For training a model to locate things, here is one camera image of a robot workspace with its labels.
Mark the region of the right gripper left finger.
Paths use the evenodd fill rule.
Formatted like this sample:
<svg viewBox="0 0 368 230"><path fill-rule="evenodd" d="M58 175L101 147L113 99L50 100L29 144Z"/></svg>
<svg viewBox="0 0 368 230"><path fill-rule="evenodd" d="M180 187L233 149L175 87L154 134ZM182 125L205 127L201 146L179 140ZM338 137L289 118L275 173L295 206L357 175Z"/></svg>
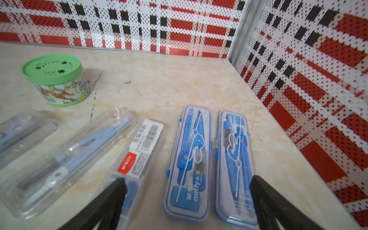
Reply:
<svg viewBox="0 0 368 230"><path fill-rule="evenodd" d="M60 227L61 230L115 230L123 208L127 186L118 178L91 201L76 216Z"/></svg>

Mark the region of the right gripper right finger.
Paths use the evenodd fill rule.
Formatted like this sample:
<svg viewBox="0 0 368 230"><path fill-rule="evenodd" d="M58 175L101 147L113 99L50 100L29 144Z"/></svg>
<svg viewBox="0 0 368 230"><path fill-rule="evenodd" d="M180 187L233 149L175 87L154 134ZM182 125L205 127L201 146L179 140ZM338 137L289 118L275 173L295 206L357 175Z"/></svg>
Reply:
<svg viewBox="0 0 368 230"><path fill-rule="evenodd" d="M262 177L253 176L250 191L261 230L321 230Z"/></svg>

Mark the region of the clear case red accents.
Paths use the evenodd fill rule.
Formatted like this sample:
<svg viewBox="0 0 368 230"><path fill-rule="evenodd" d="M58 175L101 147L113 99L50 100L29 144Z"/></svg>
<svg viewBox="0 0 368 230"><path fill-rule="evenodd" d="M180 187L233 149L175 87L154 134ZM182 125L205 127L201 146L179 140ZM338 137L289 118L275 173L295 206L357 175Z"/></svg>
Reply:
<svg viewBox="0 0 368 230"><path fill-rule="evenodd" d="M164 124L149 119L141 121L93 196L96 198L115 180L125 179L127 193L122 209L117 214L118 230L128 228L141 203L145 182L150 178L152 163L161 150L165 134Z"/></svg>

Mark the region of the clear compass case grey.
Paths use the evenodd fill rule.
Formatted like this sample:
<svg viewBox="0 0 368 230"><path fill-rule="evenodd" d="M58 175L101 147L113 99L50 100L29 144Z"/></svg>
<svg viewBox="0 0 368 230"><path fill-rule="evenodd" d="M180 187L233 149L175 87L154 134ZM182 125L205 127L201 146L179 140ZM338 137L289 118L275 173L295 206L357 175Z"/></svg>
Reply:
<svg viewBox="0 0 368 230"><path fill-rule="evenodd" d="M121 106L110 108L1 184L1 201L18 218L49 208L104 156L137 121Z"/></svg>

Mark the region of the clear case pink compass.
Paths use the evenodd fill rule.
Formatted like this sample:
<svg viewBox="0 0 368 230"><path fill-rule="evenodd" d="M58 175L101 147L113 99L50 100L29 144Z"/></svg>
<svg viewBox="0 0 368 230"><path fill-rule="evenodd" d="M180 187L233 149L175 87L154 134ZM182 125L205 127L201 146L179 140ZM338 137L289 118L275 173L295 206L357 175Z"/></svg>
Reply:
<svg viewBox="0 0 368 230"><path fill-rule="evenodd" d="M1 123L1 169L57 129L46 114L28 110Z"/></svg>

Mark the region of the green lidded small jar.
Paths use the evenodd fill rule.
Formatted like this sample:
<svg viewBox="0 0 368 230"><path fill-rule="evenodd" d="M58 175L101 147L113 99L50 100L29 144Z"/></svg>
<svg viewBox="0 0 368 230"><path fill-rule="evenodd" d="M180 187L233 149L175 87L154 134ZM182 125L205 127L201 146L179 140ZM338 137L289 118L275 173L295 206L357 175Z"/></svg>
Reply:
<svg viewBox="0 0 368 230"><path fill-rule="evenodd" d="M52 105L79 103L90 94L80 60L71 55L37 57L22 67L22 74Z"/></svg>

